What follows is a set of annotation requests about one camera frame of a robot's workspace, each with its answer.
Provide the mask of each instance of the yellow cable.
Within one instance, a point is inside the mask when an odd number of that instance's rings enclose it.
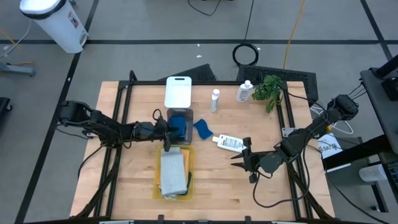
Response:
[[[21,52],[25,52],[25,54],[28,55],[28,58],[31,57],[30,53],[26,52],[26,51],[23,50],[18,44],[16,44],[16,43],[12,40],[12,38],[11,38],[5,31],[0,30],[0,33],[1,33],[3,36],[5,36],[6,39],[8,39],[12,44],[14,44],[14,46],[15,46],[16,48],[18,48]],[[34,64],[34,63],[35,63],[34,61],[31,61],[31,62],[17,62],[17,63],[15,63],[14,65],[17,65],[17,64],[26,65],[26,64]]]
[[[285,69],[285,67],[286,67],[286,60],[287,60],[287,55],[289,54],[290,42],[292,41],[294,33],[296,32],[297,24],[301,20],[301,15],[303,14],[303,11],[304,11],[304,4],[305,4],[305,0],[302,0],[301,7],[300,7],[300,12],[298,14],[296,22],[294,23],[293,31],[292,31],[292,34],[290,35],[289,41],[287,42],[283,69]]]

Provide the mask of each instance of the blue cloth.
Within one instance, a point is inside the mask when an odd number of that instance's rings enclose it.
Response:
[[[173,134],[184,138],[185,137],[185,125],[187,123],[187,119],[185,119],[182,115],[172,115],[169,119],[169,126],[178,128],[178,130],[173,131]]]
[[[193,124],[193,126],[198,130],[199,136],[202,139],[206,139],[213,134],[207,127],[207,123],[204,119],[200,119],[198,122]]]

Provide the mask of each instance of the white cutting board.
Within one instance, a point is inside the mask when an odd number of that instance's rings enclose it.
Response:
[[[164,106],[167,108],[189,108],[191,106],[192,79],[190,77],[168,77]]]

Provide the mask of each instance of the gray floor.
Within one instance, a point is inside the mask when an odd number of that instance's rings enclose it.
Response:
[[[75,10],[82,22],[86,21],[93,2],[77,0]],[[216,1],[192,0],[192,3],[210,12]],[[367,0],[367,3],[384,38],[398,39],[394,23],[397,19],[394,9],[398,3],[393,0]],[[255,1],[248,39],[288,39],[299,7],[300,1],[294,0]],[[249,10],[249,1],[222,1],[214,16],[206,17],[189,8],[185,1],[100,0],[89,35],[92,40],[242,39]],[[15,39],[23,35],[27,26],[27,19],[18,10],[18,2],[13,0],[0,0],[0,21],[3,21],[0,29]],[[33,23],[26,39],[46,40],[50,37]],[[295,39],[377,40],[377,37],[359,0],[308,0]],[[238,73],[231,58],[235,45],[90,44],[81,53],[67,99],[84,101],[94,107],[101,82],[125,80],[130,69],[139,80],[156,80],[209,63],[220,80],[234,80]],[[5,46],[0,45],[0,53]],[[34,60],[37,70],[35,78],[0,75],[0,96],[10,97],[14,105],[0,130],[1,223],[15,220],[73,58],[57,45],[21,46],[30,54],[15,50],[0,59],[10,63]],[[284,44],[256,44],[256,47],[260,48],[258,65],[282,67]],[[388,47],[392,55],[398,54],[397,45]],[[237,57],[239,61],[249,62],[253,55],[250,50],[241,49]],[[357,87],[361,70],[385,62],[380,44],[294,44],[290,47],[287,68],[315,72],[320,102],[325,104],[337,94],[349,93]],[[354,136],[367,140],[380,135],[382,130],[367,96],[358,98],[358,103],[359,114],[350,121]],[[85,144],[83,140],[55,133],[26,222],[68,217]],[[349,197],[373,215],[390,222],[397,218],[392,212],[370,211],[375,199],[369,186],[341,185],[341,189],[351,193]],[[352,208],[333,188],[330,190],[337,217],[373,222]],[[391,208],[396,209],[395,200],[387,199]]]

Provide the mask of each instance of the bucket lid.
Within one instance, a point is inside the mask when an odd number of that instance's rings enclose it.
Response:
[[[19,9],[26,14],[45,14],[55,9],[61,0],[22,0]]]

